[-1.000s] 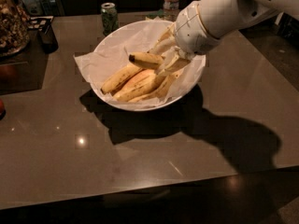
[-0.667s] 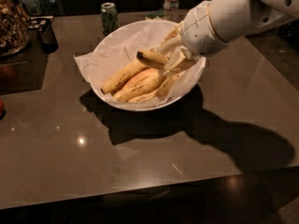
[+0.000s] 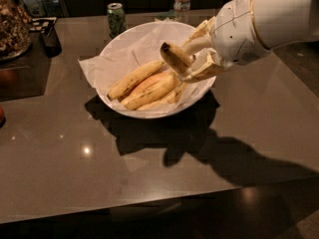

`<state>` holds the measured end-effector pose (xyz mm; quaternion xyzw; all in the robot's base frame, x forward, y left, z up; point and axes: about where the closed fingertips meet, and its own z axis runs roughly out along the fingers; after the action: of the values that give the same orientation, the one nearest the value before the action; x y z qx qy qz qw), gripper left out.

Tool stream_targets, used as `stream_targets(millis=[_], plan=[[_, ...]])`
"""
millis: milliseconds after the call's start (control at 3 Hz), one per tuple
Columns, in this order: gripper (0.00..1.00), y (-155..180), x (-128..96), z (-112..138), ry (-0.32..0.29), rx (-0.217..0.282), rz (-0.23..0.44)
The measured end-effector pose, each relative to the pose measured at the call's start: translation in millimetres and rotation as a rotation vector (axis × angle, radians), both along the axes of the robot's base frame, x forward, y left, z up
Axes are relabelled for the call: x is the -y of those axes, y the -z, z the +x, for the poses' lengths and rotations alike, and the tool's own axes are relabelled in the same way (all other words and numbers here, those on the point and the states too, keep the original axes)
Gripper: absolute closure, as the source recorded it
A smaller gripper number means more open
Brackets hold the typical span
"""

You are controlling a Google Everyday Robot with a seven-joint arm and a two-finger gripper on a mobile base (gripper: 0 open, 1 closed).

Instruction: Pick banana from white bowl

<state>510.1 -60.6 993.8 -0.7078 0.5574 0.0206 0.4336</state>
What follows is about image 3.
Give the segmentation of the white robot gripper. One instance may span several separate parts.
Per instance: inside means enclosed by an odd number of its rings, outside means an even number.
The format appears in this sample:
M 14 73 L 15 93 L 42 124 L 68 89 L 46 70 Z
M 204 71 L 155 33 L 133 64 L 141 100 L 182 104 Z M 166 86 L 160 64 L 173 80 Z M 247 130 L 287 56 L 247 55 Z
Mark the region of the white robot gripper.
M 203 49 L 191 67 L 179 76 L 186 83 L 216 77 L 226 71 L 225 67 L 248 65 L 270 54 L 256 31 L 253 0 L 226 3 L 216 17 L 202 21 L 185 39 L 181 48 L 188 55 Z

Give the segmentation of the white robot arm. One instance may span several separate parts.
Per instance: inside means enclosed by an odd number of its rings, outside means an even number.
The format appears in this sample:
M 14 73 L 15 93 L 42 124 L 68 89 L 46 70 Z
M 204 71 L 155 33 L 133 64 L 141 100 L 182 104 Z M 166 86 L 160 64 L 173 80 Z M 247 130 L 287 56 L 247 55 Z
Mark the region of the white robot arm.
M 212 78 L 292 43 L 318 40 L 319 0 L 232 0 L 213 18 L 209 34 L 205 59 L 181 74 L 184 82 Z

